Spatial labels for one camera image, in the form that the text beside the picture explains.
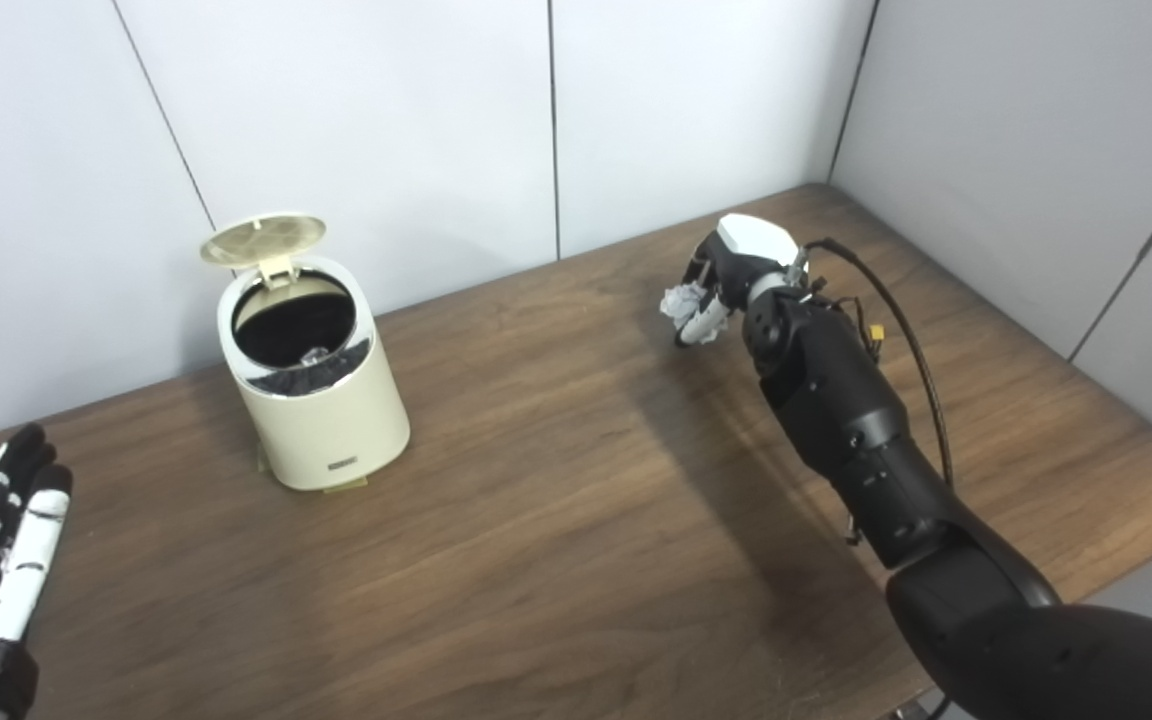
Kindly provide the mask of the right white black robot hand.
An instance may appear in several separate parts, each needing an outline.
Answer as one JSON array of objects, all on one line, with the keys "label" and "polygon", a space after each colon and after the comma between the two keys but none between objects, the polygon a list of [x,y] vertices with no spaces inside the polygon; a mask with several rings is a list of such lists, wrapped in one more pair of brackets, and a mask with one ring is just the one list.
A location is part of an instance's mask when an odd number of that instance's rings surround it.
[{"label": "right white black robot hand", "polygon": [[788,346],[787,306],[806,296],[808,270],[806,252],[780,225],[726,214],[695,247],[660,310],[681,348],[717,340],[732,314],[744,314],[751,354],[771,356]]}]

